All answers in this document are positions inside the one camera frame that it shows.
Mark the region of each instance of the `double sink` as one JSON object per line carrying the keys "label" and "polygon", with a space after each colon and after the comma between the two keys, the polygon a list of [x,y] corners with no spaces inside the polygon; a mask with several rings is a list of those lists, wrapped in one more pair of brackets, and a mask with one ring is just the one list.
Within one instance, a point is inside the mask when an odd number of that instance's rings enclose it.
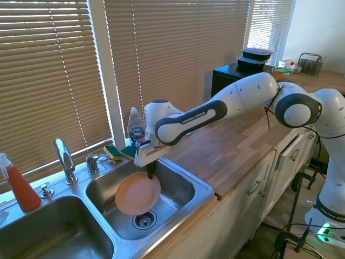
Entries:
{"label": "double sink", "polygon": [[0,225],[0,258],[142,258],[213,195],[213,188],[166,158],[156,176],[161,195],[152,210],[128,216],[116,206],[116,191],[142,171],[131,160],[99,164],[100,173],[78,170],[79,181],[50,186],[54,195],[24,213],[18,204]]}

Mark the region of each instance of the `food container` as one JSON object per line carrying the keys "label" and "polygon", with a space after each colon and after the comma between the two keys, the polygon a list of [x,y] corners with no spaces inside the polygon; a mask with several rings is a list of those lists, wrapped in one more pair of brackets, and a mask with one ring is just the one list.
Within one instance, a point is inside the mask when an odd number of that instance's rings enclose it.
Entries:
{"label": "food container", "polygon": [[291,73],[290,69],[286,69],[284,67],[276,67],[274,69],[274,72],[277,72],[277,71],[282,71],[283,72],[283,79],[285,79]]}
{"label": "food container", "polygon": [[282,81],[284,79],[284,71],[283,70],[274,70],[273,77],[276,81]]}
{"label": "food container", "polygon": [[301,66],[295,66],[295,68],[293,69],[293,73],[297,74],[297,73],[301,72],[301,70],[302,70]]}
{"label": "food container", "polygon": [[255,59],[245,58],[245,57],[237,58],[238,66],[242,69],[248,69],[248,70],[263,69],[267,61],[268,60],[259,61]]}
{"label": "food container", "polygon": [[271,50],[257,49],[255,47],[245,47],[242,49],[243,57],[259,61],[268,60],[272,53],[273,51]]}
{"label": "food container", "polygon": [[293,72],[296,65],[296,61],[291,59],[282,59],[279,61],[278,67],[284,67],[285,69],[289,69],[291,72]]}

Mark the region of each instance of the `black container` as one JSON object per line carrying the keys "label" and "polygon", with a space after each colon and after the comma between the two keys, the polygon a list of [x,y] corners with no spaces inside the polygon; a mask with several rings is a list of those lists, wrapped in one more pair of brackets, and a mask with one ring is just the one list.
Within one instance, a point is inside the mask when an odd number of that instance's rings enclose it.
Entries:
{"label": "black container", "polygon": [[245,58],[255,59],[258,61],[268,60],[273,51],[265,49],[256,49],[254,47],[245,47],[242,49],[242,55]]}
{"label": "black container", "polygon": [[255,59],[245,58],[245,57],[238,57],[237,63],[240,69],[247,69],[247,70],[262,70],[265,66],[267,60],[259,61]]}

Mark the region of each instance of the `white spray nozzle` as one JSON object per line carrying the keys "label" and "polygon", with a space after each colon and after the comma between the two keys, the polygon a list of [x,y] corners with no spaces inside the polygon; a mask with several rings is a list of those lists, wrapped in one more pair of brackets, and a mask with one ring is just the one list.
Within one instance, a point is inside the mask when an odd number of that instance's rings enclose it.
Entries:
{"label": "white spray nozzle", "polygon": [[9,175],[7,173],[6,167],[12,165],[11,161],[7,159],[5,153],[0,153],[0,169],[5,179],[8,179]]}

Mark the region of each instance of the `wire basket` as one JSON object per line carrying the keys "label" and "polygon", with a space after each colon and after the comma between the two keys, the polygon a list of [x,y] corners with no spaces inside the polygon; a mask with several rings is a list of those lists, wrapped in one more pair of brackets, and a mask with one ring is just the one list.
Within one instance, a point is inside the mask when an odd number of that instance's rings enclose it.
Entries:
{"label": "wire basket", "polygon": [[[309,55],[309,56],[317,56],[318,59],[316,61],[306,59],[306,58],[301,58],[303,55]],[[321,67],[322,67],[322,57],[318,54],[314,53],[308,53],[304,52],[300,55],[300,58],[298,59],[298,65],[302,67],[301,72],[307,73],[307,74],[312,74],[314,76],[318,75],[320,73]]]}

